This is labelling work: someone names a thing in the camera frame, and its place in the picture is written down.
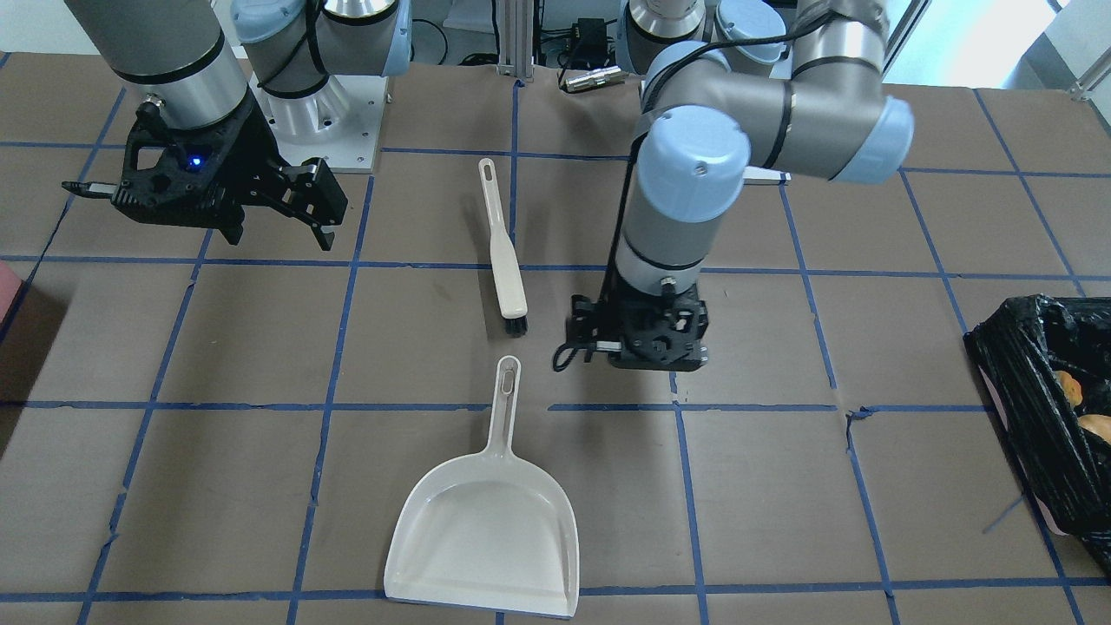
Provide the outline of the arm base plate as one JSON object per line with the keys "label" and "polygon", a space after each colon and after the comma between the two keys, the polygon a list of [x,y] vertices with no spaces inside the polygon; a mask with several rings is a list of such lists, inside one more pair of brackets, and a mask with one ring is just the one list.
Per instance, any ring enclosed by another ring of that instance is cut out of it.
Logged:
{"label": "arm base plate", "polygon": [[745,181],[747,187],[780,187],[790,183],[792,174],[782,173],[782,171],[775,169],[745,167],[743,181]]}
{"label": "arm base plate", "polygon": [[338,174],[371,174],[391,79],[388,75],[330,75],[312,95],[283,99],[250,85],[278,150],[291,165],[318,157]]}

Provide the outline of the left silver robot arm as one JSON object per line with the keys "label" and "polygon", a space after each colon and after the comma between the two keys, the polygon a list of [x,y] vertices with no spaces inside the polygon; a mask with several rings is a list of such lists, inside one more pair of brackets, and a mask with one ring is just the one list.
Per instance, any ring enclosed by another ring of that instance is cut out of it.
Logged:
{"label": "left silver robot arm", "polygon": [[914,115],[885,95],[884,1],[801,1],[758,36],[722,1],[701,41],[700,1],[628,1],[621,65],[643,75],[599,296],[575,295],[552,365],[604,353],[615,367],[693,372],[709,312],[698,279],[745,168],[881,183],[904,163]]}

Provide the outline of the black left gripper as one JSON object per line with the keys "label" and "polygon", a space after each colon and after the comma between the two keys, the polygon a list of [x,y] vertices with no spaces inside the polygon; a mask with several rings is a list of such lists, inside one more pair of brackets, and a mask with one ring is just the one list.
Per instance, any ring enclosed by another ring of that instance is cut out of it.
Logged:
{"label": "black left gripper", "polygon": [[695,290],[647,296],[615,290],[609,301],[571,298],[565,323],[565,364],[583,353],[587,363],[603,353],[615,367],[693,372],[709,360],[702,340],[709,327],[705,300]]}

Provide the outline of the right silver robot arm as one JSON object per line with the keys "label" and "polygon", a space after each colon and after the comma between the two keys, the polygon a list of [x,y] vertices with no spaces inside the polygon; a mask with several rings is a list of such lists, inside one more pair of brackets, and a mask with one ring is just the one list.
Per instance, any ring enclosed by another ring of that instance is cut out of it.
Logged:
{"label": "right silver robot arm", "polygon": [[116,183],[66,181],[139,224],[219,231],[237,245],[246,206],[300,221],[328,252],[348,198],[329,159],[292,163],[281,143],[353,135],[341,75],[402,75],[409,1],[234,1],[247,78],[207,1],[69,1],[106,63],[138,95]]}

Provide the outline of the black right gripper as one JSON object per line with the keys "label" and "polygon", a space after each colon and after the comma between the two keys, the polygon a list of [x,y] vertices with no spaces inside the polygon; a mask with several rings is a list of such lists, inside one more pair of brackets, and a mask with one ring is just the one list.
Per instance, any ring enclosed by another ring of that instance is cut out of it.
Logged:
{"label": "black right gripper", "polygon": [[326,159],[286,165],[253,94],[209,127],[169,127],[169,105],[146,95],[128,132],[122,175],[108,200],[124,216],[163,226],[214,229],[230,244],[243,233],[246,206],[269,206],[310,228],[333,249],[348,198]]}

